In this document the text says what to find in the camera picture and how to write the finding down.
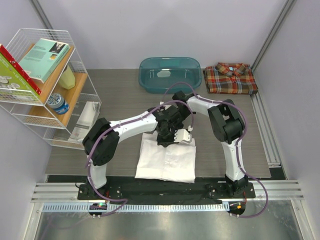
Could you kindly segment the white long sleeve shirt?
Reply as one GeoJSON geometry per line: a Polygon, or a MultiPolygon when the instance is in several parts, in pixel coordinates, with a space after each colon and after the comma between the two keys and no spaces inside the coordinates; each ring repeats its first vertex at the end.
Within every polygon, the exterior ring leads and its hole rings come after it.
{"type": "Polygon", "coordinates": [[[193,184],[195,182],[196,143],[181,142],[163,147],[157,135],[143,133],[136,179],[161,180],[193,184]]]}

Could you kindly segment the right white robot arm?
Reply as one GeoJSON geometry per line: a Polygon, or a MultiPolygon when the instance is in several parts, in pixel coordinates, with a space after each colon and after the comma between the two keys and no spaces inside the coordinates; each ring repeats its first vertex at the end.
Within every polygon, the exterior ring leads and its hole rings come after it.
{"type": "Polygon", "coordinates": [[[211,100],[200,95],[186,95],[182,91],[175,93],[172,99],[185,102],[188,105],[187,109],[209,118],[213,134],[223,148],[226,164],[226,193],[233,198],[242,196],[248,187],[249,180],[242,156],[242,138],[247,129],[239,108],[230,99],[211,100]]]}

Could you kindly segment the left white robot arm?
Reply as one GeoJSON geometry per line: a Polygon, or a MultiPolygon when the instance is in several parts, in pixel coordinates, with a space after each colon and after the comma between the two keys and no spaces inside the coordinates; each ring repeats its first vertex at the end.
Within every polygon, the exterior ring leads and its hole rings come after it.
{"type": "Polygon", "coordinates": [[[100,200],[107,192],[107,163],[114,157],[117,146],[133,136],[157,132],[158,143],[167,147],[174,143],[175,133],[184,127],[184,120],[190,115],[186,107],[165,105],[149,108],[140,115],[118,120],[98,119],[82,140],[88,157],[89,194],[100,200]]]}

